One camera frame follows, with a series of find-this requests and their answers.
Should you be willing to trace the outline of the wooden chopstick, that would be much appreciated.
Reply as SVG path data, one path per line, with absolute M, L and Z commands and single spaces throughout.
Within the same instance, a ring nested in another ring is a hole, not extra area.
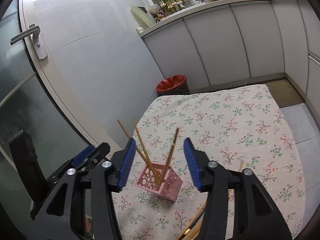
M 198 163 L 201 168 L 201 193 L 207 193 L 199 232 L 191 239 L 225 239 L 229 191 L 240 184 L 240 173 L 225 169 L 215 161 Z
M 127 130 L 125 129 L 125 127 L 123 126 L 123 124 L 121 123 L 121 121 L 119 119 L 117 119 L 117 122 L 119 124 L 119 126 L 121 127 L 121 129 L 123 130 L 123 132 L 125 133 L 125 135 L 130 139 L 131 136 L 129 135 L 129 133 L 127 132 Z M 146 157 L 144 155 L 144 153 L 139 149 L 138 146 L 136 146 L 136 151 L 138 152 L 138 154 L 141 156 L 141 158 L 144 160 L 144 162 L 146 163 Z
M 137 133 L 137 137 L 139 139 L 140 145 L 141 145 L 141 147 L 143 149 L 143 152 L 144 152 L 144 155 L 146 157 L 146 163 L 148 164 L 148 167 L 150 168 L 150 170 L 153 172 L 153 175 L 155 176 L 155 180 L 156 180 L 157 184 L 159 185 L 160 184 L 160 177 L 159 177 L 156 169 L 154 168 L 154 166 L 153 166 L 153 164 L 152 164 L 152 162 L 150 160 L 149 154 L 148 154 L 148 152 L 146 150 L 146 147 L 144 145 L 144 142 L 142 140 L 142 137 L 140 135 L 139 129 L 138 129 L 137 124 L 136 124 L 134 119 L 132 119 L 132 123 L 133 123 L 133 125 L 135 127 L 135 131 Z
M 164 177 L 167 174 L 167 171 L 169 169 L 169 166 L 170 166 L 170 163 L 171 163 L 171 159 L 172 159 L 172 155 L 173 155 L 173 152 L 174 152 L 174 148 L 175 148 L 175 145 L 176 145 L 179 129 L 180 129 L 179 127 L 176 128 L 174 139 L 172 141 L 171 148 L 170 148 L 170 151 L 169 151 L 169 154 L 168 154 L 168 157 L 167 157 L 167 161 L 166 161 L 165 166 L 164 166 L 164 168 L 162 170 L 162 176 L 160 178 L 159 186 L 161 186 L 161 184 L 163 183 Z
M 201 227 L 201 217 L 204 213 L 204 208 L 206 206 L 206 200 L 200 205 L 195 215 L 191 218 L 187 226 L 182 230 L 182 232 L 176 237 L 176 239 L 191 239 L 190 233 L 197 233 Z

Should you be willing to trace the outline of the floral tablecloth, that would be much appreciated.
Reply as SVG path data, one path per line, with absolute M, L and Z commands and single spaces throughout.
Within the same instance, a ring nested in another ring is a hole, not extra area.
M 127 185 L 113 195 L 123 239 L 175 239 L 206 200 L 193 185 L 183 153 L 194 147 L 228 170 L 251 169 L 281 211 L 292 236 L 302 229 L 303 168 L 291 129 L 266 85 L 215 93 L 161 96 L 137 127 L 150 156 L 165 163 L 179 129 L 171 166 L 182 179 L 175 202 L 136 186 L 144 161 L 136 155 Z

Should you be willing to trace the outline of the red trash bin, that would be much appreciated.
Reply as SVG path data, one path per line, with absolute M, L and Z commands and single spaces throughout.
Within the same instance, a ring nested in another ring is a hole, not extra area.
M 174 75 L 162 80 L 156 86 L 158 96 L 165 95 L 189 95 L 190 90 L 185 75 Z

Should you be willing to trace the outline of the brown floor mat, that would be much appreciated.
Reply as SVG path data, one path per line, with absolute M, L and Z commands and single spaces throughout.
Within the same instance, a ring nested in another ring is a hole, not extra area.
M 304 103 L 304 99 L 287 79 L 276 79 L 264 82 L 279 108 Z

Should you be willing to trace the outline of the green onions on counter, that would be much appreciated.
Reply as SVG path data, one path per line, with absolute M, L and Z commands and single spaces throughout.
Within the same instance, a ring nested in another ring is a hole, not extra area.
M 184 9 L 182 0 L 157 0 L 157 3 L 164 11 L 165 16 L 169 16 Z

